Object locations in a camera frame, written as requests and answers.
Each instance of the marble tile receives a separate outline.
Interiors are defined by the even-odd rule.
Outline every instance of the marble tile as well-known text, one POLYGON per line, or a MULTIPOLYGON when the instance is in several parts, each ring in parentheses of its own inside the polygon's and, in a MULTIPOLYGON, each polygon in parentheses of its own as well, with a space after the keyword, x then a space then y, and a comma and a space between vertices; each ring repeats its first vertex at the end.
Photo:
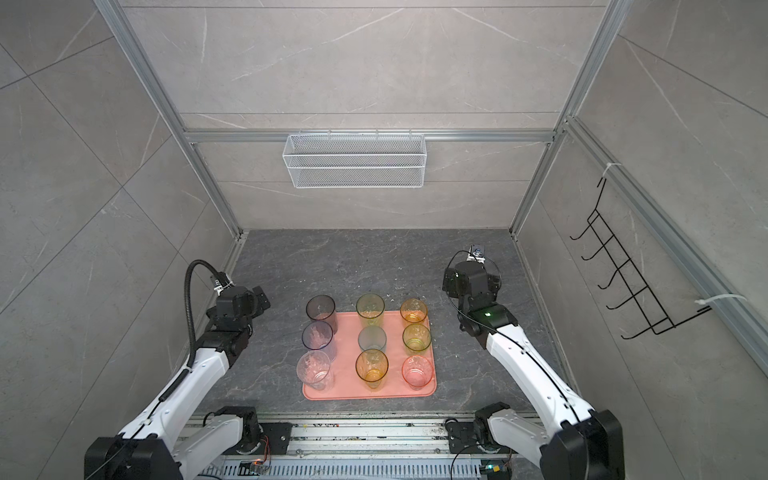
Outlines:
MULTIPOLYGON (((283 144, 199 144, 218 181, 290 182, 283 144)), ((426 181, 530 180, 541 159, 540 142, 427 143, 426 181)))
POLYGON ((508 228, 528 182, 428 182, 421 188, 219 185, 243 228, 508 228))
POLYGON ((205 143, 198 144, 197 148, 219 182, 290 182, 283 161, 284 143, 205 143))
POLYGON ((28 74, 111 36, 92 0, 3 2, 0 44, 28 74))
POLYGON ((767 22, 765 2, 638 0, 621 34, 768 114, 767 22))
MULTIPOLYGON (((203 209, 203 213, 192 227, 189 237, 179 249, 187 263, 192 260, 202 259, 215 266, 223 268, 227 261, 227 254, 232 247, 232 234, 224 220, 221 219, 218 210, 212 202, 203 209)), ((200 278, 207 280, 208 274, 201 274, 200 278)))
POLYGON ((241 285, 261 285, 272 303, 254 322, 250 345, 200 405, 255 405, 261 412, 456 411, 493 402, 530 410, 521 390, 480 344, 458 329, 456 313, 440 290, 442 271, 456 250, 471 243, 502 270, 498 301, 526 329, 531 343, 559 370, 551 337, 541 322, 507 230, 251 230, 233 273, 241 285), (388 310, 420 296, 429 307, 438 389, 429 397, 312 402, 301 393, 296 362, 306 325, 305 302, 323 292, 339 311, 350 311, 364 292, 388 310))
POLYGON ((114 38, 32 80, 121 184, 170 137, 114 38))
POLYGON ((126 7, 601 7, 607 0, 120 0, 126 7))
POLYGON ((5 478, 41 471, 175 254, 121 191, 0 314, 5 478))
POLYGON ((627 477, 682 480, 600 309, 541 202, 534 203, 519 243, 581 395, 596 409, 610 409, 621 422, 627 477))
POLYGON ((464 114, 181 114, 187 128, 554 128, 558 112, 464 114))
POLYGON ((622 38, 580 116, 768 318, 768 119, 622 38))
MULTIPOLYGON (((176 358, 188 341, 182 296, 186 269, 176 255, 38 478, 82 478, 83 452, 97 437, 117 435, 176 372, 176 358)), ((190 298, 199 310, 209 290, 195 276, 191 286, 190 298)))
MULTIPOLYGON (((577 241, 568 239, 586 226, 586 216, 598 197, 594 185, 600 174, 576 144, 566 141, 541 189, 541 202, 576 259, 683 476, 759 478, 768 460, 762 454, 763 429, 754 419, 764 417, 768 379, 733 334, 714 313, 707 313, 659 336, 647 333, 622 339, 621 335, 630 336, 645 327, 639 309, 631 303, 619 310, 605 308, 628 298, 626 287, 620 278, 607 290, 596 287, 608 282, 613 269, 605 252, 589 261, 579 258, 600 247, 593 233, 577 241)), ((602 194, 600 212, 664 311, 676 323, 695 314, 697 291, 610 184, 602 194)), ((630 266, 622 269, 625 276, 631 271, 630 266)), ((652 296, 641 294, 640 302, 653 321, 664 318, 652 296)))
POLYGON ((427 143, 425 181, 530 180, 541 142, 427 143))
POLYGON ((0 90, 0 310, 120 185, 29 79, 0 90))
POLYGON ((559 111, 594 8, 129 8, 179 111, 559 111))
POLYGON ((176 248, 181 248, 209 200, 173 139, 157 150, 125 190, 176 248))
POLYGON ((25 76, 24 71, 0 45, 0 88, 25 76))

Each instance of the clear cup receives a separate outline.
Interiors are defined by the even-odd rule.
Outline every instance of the clear cup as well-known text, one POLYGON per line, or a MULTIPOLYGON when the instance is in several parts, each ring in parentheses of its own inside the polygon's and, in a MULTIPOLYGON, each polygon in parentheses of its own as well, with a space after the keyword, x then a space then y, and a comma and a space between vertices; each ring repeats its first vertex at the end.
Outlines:
POLYGON ((380 326, 370 325, 360 331, 357 336, 357 344, 361 350, 386 351, 386 332, 380 326))
POLYGON ((402 363, 402 377, 414 390, 424 388, 434 375, 435 367, 423 356, 413 355, 402 363))
POLYGON ((355 308, 363 325, 382 325, 382 318, 384 317, 384 299, 382 297, 375 293, 366 293, 357 299, 355 308))
POLYGON ((315 320, 301 332, 301 341, 310 350, 322 350, 332 362, 336 359, 336 342, 333 328, 327 322, 315 320))
POLYGON ((423 352, 432 343, 432 334, 421 323, 411 323, 402 331, 402 342, 412 355, 423 352))
POLYGON ((334 333, 339 331, 339 323, 336 321, 336 302, 330 296, 313 297, 306 303, 306 315, 312 320, 327 322, 334 333))
POLYGON ((319 350, 312 350, 301 356, 296 365, 299 380, 315 390, 327 390, 333 387, 333 372, 328 356, 319 350))
POLYGON ((418 298, 409 298, 400 306, 400 316, 408 323, 423 322, 427 317, 427 306, 418 298))
POLYGON ((384 376, 389 370, 389 360, 381 350, 366 350, 357 357, 355 371, 357 376, 366 383, 370 389, 379 388, 384 376))

